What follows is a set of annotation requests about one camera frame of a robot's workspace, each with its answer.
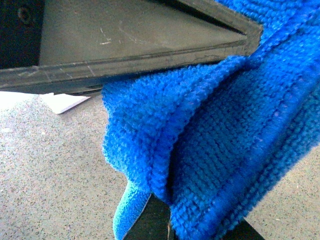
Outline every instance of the scratch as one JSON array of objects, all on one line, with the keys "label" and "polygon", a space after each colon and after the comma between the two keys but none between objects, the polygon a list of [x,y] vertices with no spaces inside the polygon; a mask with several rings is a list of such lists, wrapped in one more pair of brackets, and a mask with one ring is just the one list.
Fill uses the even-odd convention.
[{"label": "scratch", "polygon": [[37,72],[39,72],[39,71],[30,72],[30,73],[28,74],[28,77],[31,77],[31,76],[35,75]]},{"label": "scratch", "polygon": [[100,31],[101,31],[101,33],[103,34],[103,36],[105,37],[105,40],[106,40],[106,42],[101,42],[100,45],[105,45],[105,44],[111,43],[111,42],[110,42],[110,41],[111,41],[111,38],[108,38],[108,37],[106,36],[106,34],[104,33],[104,31],[102,30],[102,27],[100,28]]},{"label": "scratch", "polygon": [[67,75],[70,79],[73,79],[73,77],[72,77],[69,73],[65,72],[61,67],[60,67],[60,70],[61,70],[61,72],[63,72],[65,75]]},{"label": "scratch", "polygon": [[22,73],[19,73],[18,76],[21,77],[21,76],[23,76],[23,75],[25,75],[25,74],[27,74],[27,73],[28,73],[27,71],[24,71],[24,72],[22,72]]},{"label": "scratch", "polygon": [[90,72],[92,73],[92,75],[95,77],[95,72],[91,69],[91,67],[89,65],[87,65],[88,69],[90,70]]},{"label": "scratch", "polygon": [[154,42],[149,42],[149,41],[145,41],[145,40],[140,40],[137,37],[127,33],[125,30],[122,29],[122,21],[119,21],[119,31],[121,33],[123,33],[124,35],[126,35],[132,42],[136,43],[136,44],[151,44],[151,45],[155,45],[155,46],[161,46],[161,47],[165,47],[165,45],[163,44],[156,44]]},{"label": "scratch", "polygon": [[46,71],[44,71],[44,74],[46,75],[46,78],[50,81],[50,77]]}]

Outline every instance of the speckled floor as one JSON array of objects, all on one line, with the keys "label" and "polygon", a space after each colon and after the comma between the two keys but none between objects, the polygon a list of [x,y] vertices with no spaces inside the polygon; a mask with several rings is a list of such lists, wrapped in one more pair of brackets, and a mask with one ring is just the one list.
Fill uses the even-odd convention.
[{"label": "speckled floor", "polygon": [[[95,97],[55,115],[33,96],[0,110],[0,240],[114,239],[126,179],[105,164]],[[320,147],[247,218],[266,240],[320,239]]]}]

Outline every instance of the black plastic panel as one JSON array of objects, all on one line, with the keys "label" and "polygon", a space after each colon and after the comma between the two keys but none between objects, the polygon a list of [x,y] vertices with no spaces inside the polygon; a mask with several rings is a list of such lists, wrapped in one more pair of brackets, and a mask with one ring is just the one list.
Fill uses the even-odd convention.
[{"label": "black plastic panel", "polygon": [[[32,11],[42,15],[37,7]],[[8,31],[12,35],[23,23],[14,24]],[[96,86],[123,76],[248,56],[258,47],[261,32],[260,25],[212,0],[48,0],[39,64],[38,42],[29,35],[34,55],[21,56],[21,44],[10,45],[2,60],[0,90],[98,92]],[[9,46],[3,39],[1,46]],[[15,60],[29,67],[10,68]]]}]

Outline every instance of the screw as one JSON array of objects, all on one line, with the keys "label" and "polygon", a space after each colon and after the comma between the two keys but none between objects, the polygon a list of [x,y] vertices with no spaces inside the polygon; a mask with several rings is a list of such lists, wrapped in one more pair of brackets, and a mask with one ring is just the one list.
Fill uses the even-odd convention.
[{"label": "screw", "polygon": [[30,25],[32,21],[31,11],[28,7],[22,6],[18,10],[18,17],[24,25]]}]

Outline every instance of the knit fabric texture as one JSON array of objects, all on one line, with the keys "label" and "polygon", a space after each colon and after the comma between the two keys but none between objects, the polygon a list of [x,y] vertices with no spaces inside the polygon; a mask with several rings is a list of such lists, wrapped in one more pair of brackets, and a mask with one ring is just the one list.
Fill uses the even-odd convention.
[{"label": "knit fabric texture", "polygon": [[106,161],[128,187],[121,240],[150,193],[181,240],[219,240],[320,142],[320,0],[217,0],[263,24],[230,56],[103,87]]}]

